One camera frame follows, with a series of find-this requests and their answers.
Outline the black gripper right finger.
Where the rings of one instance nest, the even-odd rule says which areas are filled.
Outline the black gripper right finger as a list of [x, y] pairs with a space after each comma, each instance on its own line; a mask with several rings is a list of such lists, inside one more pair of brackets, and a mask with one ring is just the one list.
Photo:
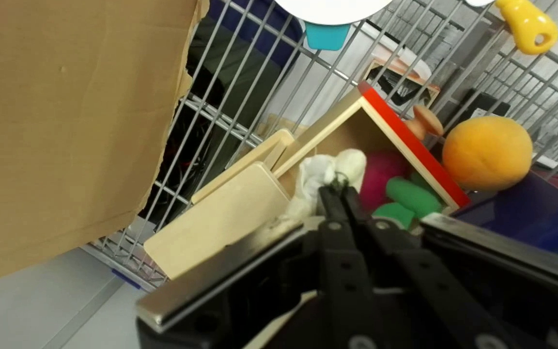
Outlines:
[[431, 213], [421, 225], [429, 231], [442, 233], [458, 242], [475, 246], [483, 252], [506, 258], [529, 270], [547, 273], [549, 277], [558, 277], [558, 254], [535, 248], [531, 244], [496, 235], [489, 229], [481, 229], [460, 221], [450, 215]]

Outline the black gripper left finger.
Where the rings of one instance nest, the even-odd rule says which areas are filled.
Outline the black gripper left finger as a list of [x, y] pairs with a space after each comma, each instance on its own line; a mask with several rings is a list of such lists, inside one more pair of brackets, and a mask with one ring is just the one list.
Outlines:
[[136, 303], [138, 320], [150, 330], [165, 334], [320, 223], [322, 217], [307, 217], [305, 221], [274, 221], [258, 227], [142, 297]]

